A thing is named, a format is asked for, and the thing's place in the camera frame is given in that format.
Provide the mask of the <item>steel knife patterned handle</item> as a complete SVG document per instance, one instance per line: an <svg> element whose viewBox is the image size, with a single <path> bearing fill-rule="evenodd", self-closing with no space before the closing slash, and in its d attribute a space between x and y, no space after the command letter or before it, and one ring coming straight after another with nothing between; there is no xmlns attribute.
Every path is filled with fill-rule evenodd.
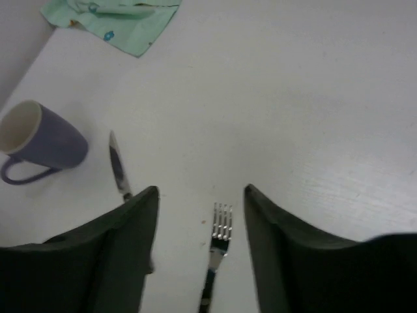
<svg viewBox="0 0 417 313"><path fill-rule="evenodd" d="M128 178L122 164L115 133L112 130L109 133L109 156L115 183L117 185L117 190L121 194L123 201L127 202L133 196L132 190L130 188L130 183L128 182Z"/></svg>

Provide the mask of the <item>purple ceramic mug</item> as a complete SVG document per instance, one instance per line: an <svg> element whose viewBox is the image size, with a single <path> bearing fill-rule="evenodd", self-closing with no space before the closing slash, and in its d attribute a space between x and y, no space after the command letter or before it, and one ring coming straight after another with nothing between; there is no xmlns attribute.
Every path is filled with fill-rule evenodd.
<svg viewBox="0 0 417 313"><path fill-rule="evenodd" d="M60 115L34 100L13 107L1 120L1 152L8 160L1 166L1 179L10 185L26 185L54 173L79 166L89 144L81 132ZM16 164L30 162L47 170L25 179L12 179Z"/></svg>

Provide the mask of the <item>green cartoon print cloth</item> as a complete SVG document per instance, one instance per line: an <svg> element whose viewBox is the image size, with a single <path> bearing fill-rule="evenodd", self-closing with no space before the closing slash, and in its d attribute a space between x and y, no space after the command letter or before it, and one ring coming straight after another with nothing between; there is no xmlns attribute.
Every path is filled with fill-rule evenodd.
<svg viewBox="0 0 417 313"><path fill-rule="evenodd" d="M55 0L46 3L40 13L56 27L80 25L117 49L140 57L164 31L180 4L177 0Z"/></svg>

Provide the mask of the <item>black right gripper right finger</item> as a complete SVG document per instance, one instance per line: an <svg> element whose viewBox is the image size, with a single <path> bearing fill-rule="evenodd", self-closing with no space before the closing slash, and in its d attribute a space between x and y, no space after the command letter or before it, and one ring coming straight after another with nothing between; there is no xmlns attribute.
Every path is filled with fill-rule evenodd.
<svg viewBox="0 0 417 313"><path fill-rule="evenodd" d="M261 312L415 312L416 235L352 241L244 190L246 231Z"/></svg>

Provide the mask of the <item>steel fork patterned handle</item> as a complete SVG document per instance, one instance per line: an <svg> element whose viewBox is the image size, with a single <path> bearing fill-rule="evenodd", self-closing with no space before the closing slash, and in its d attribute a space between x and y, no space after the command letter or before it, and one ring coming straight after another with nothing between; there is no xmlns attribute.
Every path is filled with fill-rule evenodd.
<svg viewBox="0 0 417 313"><path fill-rule="evenodd" d="M208 267L199 303L199 313L210 311L216 274L222 260L228 253L233 229L233 208L231 205L215 203L213 213Z"/></svg>

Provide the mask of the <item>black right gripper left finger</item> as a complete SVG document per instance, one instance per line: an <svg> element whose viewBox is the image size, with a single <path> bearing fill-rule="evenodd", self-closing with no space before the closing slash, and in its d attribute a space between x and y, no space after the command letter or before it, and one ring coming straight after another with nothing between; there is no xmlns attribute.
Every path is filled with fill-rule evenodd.
<svg viewBox="0 0 417 313"><path fill-rule="evenodd" d="M44 243L1 249L2 312L138 312L159 210L150 186Z"/></svg>

